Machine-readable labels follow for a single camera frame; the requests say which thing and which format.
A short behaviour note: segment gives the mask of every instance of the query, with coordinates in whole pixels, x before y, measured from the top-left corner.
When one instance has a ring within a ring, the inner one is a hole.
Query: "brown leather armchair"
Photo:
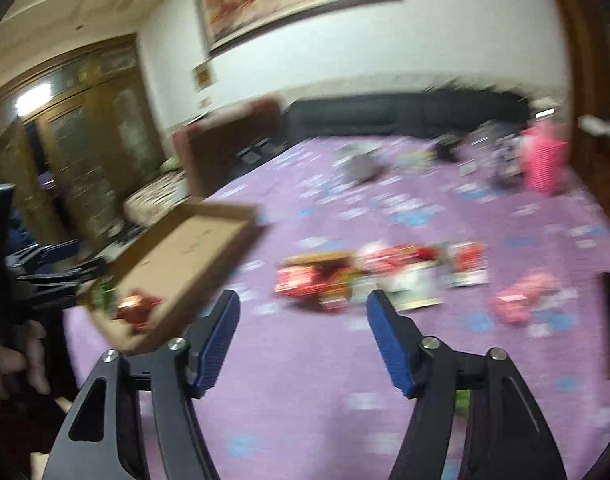
[[[220,108],[172,134],[190,194],[207,197],[231,179],[237,153],[257,140],[275,137],[281,107],[271,97]]]

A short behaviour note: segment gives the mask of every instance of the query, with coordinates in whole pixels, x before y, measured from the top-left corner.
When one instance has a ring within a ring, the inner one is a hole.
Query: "black sofa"
[[[488,120],[519,131],[529,118],[528,100],[513,92],[440,88],[297,100],[285,110],[284,131],[291,145],[334,136],[434,139],[448,132],[465,135]]]

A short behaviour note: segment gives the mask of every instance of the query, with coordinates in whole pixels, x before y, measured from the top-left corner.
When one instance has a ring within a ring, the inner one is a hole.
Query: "pink object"
[[[531,272],[494,298],[494,310],[505,322],[527,322],[530,319],[530,309],[543,293],[558,286],[558,282],[551,274]]]
[[[524,132],[529,139],[524,143],[522,154],[527,186],[541,193],[552,194],[559,190],[559,173],[567,142],[556,139],[555,133],[551,121],[541,121]]]

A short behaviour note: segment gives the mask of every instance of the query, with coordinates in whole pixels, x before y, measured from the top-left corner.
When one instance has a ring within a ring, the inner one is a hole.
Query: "purple tablecloth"
[[[610,439],[607,327],[596,274],[610,270],[610,224],[573,175],[556,197],[499,194],[482,172],[456,166],[428,174],[385,173],[351,187],[334,167],[341,139],[310,140],[220,190],[214,199],[254,203],[271,225],[229,279],[241,298],[239,328],[217,386],[195,402],[223,480],[387,478],[413,409],[389,380],[365,309],[339,316],[307,312],[276,298],[275,268],[312,250],[483,240],[490,284],[445,290],[444,302],[412,314],[425,334],[452,348],[507,349],[552,429],[568,476],[582,477]],[[418,143],[383,141],[391,161]],[[552,272],[561,288],[527,326],[500,323],[495,292],[530,269]],[[83,381],[108,348],[81,308],[66,317]],[[154,480],[165,478],[149,398],[142,395]],[[456,418],[446,480],[456,477],[464,420]]]

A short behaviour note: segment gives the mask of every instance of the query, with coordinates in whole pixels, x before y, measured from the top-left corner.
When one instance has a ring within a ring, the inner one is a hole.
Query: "open cardboard box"
[[[93,286],[80,300],[115,349],[154,351],[192,322],[260,232],[252,206],[188,198],[110,264],[120,298],[142,288],[165,300],[152,311],[149,332],[134,333],[127,322],[95,309]]]

